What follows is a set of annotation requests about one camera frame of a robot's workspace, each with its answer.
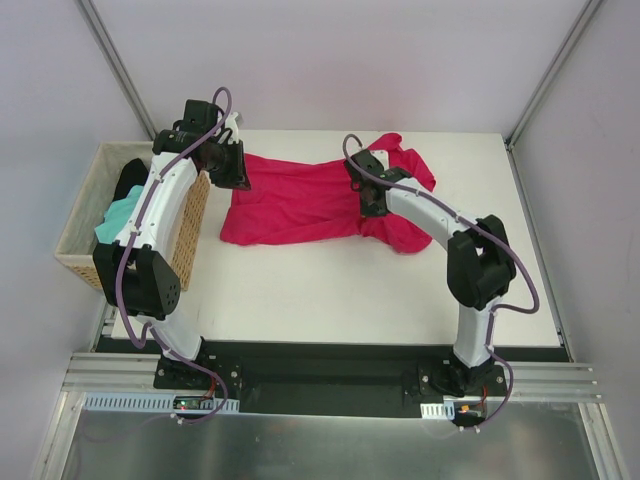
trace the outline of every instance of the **teal clothing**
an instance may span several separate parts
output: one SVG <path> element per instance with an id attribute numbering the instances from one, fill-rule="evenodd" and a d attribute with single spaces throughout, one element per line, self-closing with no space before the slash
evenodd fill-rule
<path id="1" fill-rule="evenodd" d="M 142 195 L 142 185 L 131 187 L 126 198 L 116 200 L 104 214 L 104 222 L 95 228 L 100 243 L 113 243 L 124 228 Z"/>

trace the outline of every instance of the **cloth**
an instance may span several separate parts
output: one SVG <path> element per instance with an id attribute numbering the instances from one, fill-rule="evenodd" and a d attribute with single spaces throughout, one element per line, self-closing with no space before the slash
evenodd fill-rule
<path id="1" fill-rule="evenodd" d="M 433 174 L 401 142 L 399 134 L 387 133 L 369 148 L 388 151 L 391 167 L 404 168 L 433 191 Z M 362 217 L 343 161 L 307 165 L 245 155 L 252 189 L 233 191 L 220 239 L 237 245 L 284 245 L 362 235 L 398 253 L 417 253 L 429 245 L 431 237 L 402 217 Z"/>
<path id="2" fill-rule="evenodd" d="M 104 222 L 95 228 L 100 243 L 113 243 L 136 208 L 143 188 L 141 185 L 136 185 L 129 190 L 125 198 L 111 203 L 104 214 Z"/>
<path id="3" fill-rule="evenodd" d="M 116 190 L 113 193 L 113 202 L 127 198 L 131 189 L 136 185 L 144 185 L 147 183 L 149 170 L 139 158 L 134 158 L 127 163 L 120 172 Z"/>

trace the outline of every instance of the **metal sheet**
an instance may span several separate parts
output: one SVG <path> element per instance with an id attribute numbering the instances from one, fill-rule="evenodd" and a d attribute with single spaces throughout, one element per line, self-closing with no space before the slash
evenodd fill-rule
<path id="1" fill-rule="evenodd" d="M 104 438 L 147 418 L 83 412 L 81 425 Z M 459 433 L 446 421 L 234 415 L 179 427 L 159 419 L 110 443 L 78 442 L 76 434 L 63 478 L 598 477 L 576 405 L 510 404 L 480 434 Z"/>

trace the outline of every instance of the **pink t-shirt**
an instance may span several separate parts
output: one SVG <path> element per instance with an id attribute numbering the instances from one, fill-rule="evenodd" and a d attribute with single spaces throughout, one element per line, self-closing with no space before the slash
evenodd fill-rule
<path id="1" fill-rule="evenodd" d="M 387 133 L 369 149 L 388 151 L 391 167 L 404 168 L 433 191 L 433 174 L 401 142 L 399 134 Z M 343 161 L 307 165 L 246 154 L 252 189 L 233 191 L 220 239 L 237 245 L 285 245 L 362 235 L 398 253 L 417 253 L 429 245 L 429 235 L 397 215 L 362 217 Z"/>

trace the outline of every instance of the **vertical metal pole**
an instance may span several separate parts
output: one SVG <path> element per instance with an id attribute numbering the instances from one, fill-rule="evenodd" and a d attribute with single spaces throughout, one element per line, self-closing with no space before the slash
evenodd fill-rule
<path id="1" fill-rule="evenodd" d="M 582 39 L 587 27 L 591 25 L 596 17 L 596 14 L 600 11 L 600 7 L 604 5 L 606 0 L 588 0 L 584 5 L 578 18 L 571 26 L 569 33 L 564 38 L 562 45 L 558 49 L 555 57 L 551 61 L 551 64 L 547 68 L 546 72 L 542 76 L 542 80 L 538 83 L 538 86 L 533 92 L 533 95 L 529 99 L 527 106 L 525 107 L 522 115 L 516 122 L 516 126 L 513 128 L 511 134 L 507 137 L 507 148 L 511 150 L 518 139 L 522 136 L 522 132 L 527 127 L 529 121 L 533 117 L 533 114 L 538 110 L 542 101 L 546 98 L 549 89 L 553 85 L 553 82 L 558 77 L 558 74 L 562 70 L 562 67 L 566 64 L 567 60 L 574 52 L 576 46 Z"/>
<path id="2" fill-rule="evenodd" d="M 84 392 L 61 392 L 31 478 L 60 480 L 82 413 Z"/>
<path id="3" fill-rule="evenodd" d="M 96 6 L 93 4 L 92 0 L 76 0 L 76 4 L 80 9 L 80 13 L 84 17 L 91 33 L 93 34 L 104 58 L 107 60 L 109 64 L 109 68 L 111 68 L 111 72 L 115 77 L 116 81 L 120 85 L 122 89 L 122 93 L 127 98 L 129 105 L 133 110 L 138 122 L 140 122 L 140 126 L 148 135 L 148 137 L 153 140 L 158 133 L 155 126 L 153 125 L 153 121 L 151 120 L 151 116 L 147 111 L 142 99 L 140 98 L 140 94 L 136 89 L 127 69 L 116 50 L 116 47 L 109 36 L 109 32 L 107 32 L 102 19 L 96 9 Z"/>
<path id="4" fill-rule="evenodd" d="M 603 480 L 630 480 L 603 404 L 578 405 L 598 476 Z"/>
<path id="5" fill-rule="evenodd" d="M 569 358 L 572 361 L 574 361 L 575 359 L 573 358 L 572 351 L 571 351 L 570 333 L 567 331 L 567 328 L 562 323 L 562 318 L 560 316 L 560 311 L 558 309 L 558 302 L 556 300 L 556 296 L 551 286 L 551 280 L 549 279 L 549 270 L 544 261 L 544 255 L 542 254 L 542 248 L 540 246 L 540 237 L 538 235 L 538 228 L 536 226 L 535 217 L 531 209 L 531 202 L 529 201 L 529 196 L 527 195 L 527 191 L 524 187 L 524 183 L 522 182 L 522 177 L 520 176 L 520 172 L 518 171 L 516 151 L 510 150 L 507 147 L 507 156 L 509 157 L 509 164 L 511 166 L 511 173 L 513 174 L 513 180 L 516 184 L 516 190 L 518 190 L 518 197 L 520 197 L 520 203 L 522 204 L 522 211 L 524 212 L 524 218 L 527 222 L 527 227 L 529 228 L 529 234 L 531 236 L 531 242 L 533 244 L 533 251 L 536 255 L 538 266 L 540 267 L 542 283 L 544 285 L 544 289 L 547 293 L 547 298 L 549 300 L 551 316 L 553 317 L 553 322 L 556 324 L 556 329 L 558 330 L 558 336 L 560 337 L 560 340 L 564 346 L 564 349 L 569 355 Z"/>

